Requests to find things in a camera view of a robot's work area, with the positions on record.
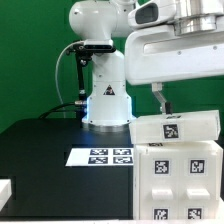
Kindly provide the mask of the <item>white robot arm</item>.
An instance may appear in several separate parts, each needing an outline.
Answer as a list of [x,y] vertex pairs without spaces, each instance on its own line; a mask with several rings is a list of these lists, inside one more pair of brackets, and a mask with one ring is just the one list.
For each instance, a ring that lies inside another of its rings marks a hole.
[[150,84],[162,112],[170,81],[224,75],[224,0],[83,0],[69,13],[77,68],[93,63],[82,124],[121,129],[132,120],[126,85]]

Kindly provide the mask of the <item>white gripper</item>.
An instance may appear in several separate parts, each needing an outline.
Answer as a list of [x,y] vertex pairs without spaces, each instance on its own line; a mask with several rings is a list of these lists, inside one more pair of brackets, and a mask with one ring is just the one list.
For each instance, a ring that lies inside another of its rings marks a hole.
[[125,44],[125,72],[132,85],[152,83],[161,112],[171,114],[158,82],[224,75],[224,31],[176,36],[169,25],[134,31]]

